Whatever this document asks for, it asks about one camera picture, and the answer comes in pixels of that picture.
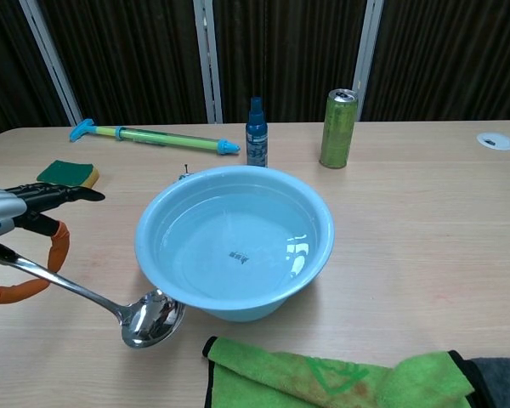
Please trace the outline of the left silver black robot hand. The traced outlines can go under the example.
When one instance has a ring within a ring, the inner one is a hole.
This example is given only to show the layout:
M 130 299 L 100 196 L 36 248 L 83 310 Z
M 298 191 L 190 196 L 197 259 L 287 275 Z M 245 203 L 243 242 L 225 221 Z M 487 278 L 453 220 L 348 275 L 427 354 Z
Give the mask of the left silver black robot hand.
M 47 270 L 56 274 L 69 252 L 70 232 L 64 222 L 50 218 L 45 212 L 67 202 L 104 199 L 104 194 L 84 186 L 33 183 L 0 189 L 0 236 L 21 228 L 49 237 Z M 14 251 L 0 245 L 0 256 L 11 258 Z

